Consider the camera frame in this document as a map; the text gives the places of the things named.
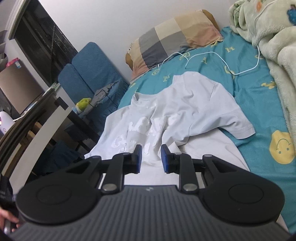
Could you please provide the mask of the person's hand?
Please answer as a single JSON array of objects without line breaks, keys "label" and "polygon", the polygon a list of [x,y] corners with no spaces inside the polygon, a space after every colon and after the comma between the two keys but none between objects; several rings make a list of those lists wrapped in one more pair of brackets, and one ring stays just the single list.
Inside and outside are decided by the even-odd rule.
[{"label": "person's hand", "polygon": [[[17,228],[20,227],[20,222],[17,217],[15,217],[10,211],[0,209],[0,223],[1,223],[1,230],[7,234],[8,230],[10,229],[12,232],[14,232]],[[6,222],[14,223],[16,225],[16,228],[7,228]]]}]

